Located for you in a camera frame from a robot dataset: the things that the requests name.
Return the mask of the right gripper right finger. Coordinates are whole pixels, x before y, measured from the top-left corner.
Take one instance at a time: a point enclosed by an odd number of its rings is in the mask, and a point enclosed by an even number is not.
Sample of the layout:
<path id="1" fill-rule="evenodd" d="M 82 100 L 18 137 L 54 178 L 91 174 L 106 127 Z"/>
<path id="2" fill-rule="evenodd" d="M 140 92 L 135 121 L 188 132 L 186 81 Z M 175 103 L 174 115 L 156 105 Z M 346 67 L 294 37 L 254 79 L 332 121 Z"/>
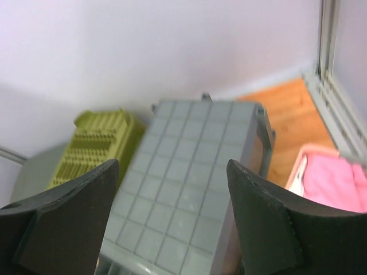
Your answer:
<path id="1" fill-rule="evenodd" d="M 300 197 L 227 164 L 245 274 L 365 274 L 366 214 Z"/>

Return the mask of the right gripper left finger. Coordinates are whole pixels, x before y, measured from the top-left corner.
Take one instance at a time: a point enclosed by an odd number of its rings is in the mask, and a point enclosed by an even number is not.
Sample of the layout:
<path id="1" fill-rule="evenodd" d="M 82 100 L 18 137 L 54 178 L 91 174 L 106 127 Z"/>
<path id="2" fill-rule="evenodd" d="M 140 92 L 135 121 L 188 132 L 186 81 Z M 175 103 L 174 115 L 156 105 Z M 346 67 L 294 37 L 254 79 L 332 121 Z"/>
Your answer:
<path id="1" fill-rule="evenodd" d="M 94 274 L 118 182 L 110 159 L 1 208 L 1 274 Z"/>

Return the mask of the olive green plastic basin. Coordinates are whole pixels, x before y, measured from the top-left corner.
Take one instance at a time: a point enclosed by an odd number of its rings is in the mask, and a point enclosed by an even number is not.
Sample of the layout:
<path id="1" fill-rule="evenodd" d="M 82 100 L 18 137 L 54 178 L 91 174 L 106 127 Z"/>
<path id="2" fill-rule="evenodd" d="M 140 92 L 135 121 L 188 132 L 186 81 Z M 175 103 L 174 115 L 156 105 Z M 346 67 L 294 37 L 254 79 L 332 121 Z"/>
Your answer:
<path id="1" fill-rule="evenodd" d="M 118 109 L 85 111 L 74 124 L 74 134 L 47 189 L 77 178 L 109 159 L 119 161 L 119 180 L 122 181 L 144 135 L 145 123 L 133 113 Z"/>

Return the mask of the grey plastic bin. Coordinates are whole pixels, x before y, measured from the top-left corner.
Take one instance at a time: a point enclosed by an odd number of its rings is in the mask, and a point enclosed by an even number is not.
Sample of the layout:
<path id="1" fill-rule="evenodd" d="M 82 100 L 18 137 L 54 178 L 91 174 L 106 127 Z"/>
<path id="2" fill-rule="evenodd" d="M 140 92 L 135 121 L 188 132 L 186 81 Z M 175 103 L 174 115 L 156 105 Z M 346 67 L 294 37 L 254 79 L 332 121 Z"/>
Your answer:
<path id="1" fill-rule="evenodd" d="M 255 101 L 162 100 L 115 197 L 96 274 L 239 274 L 227 163 L 267 176 L 274 137 Z"/>

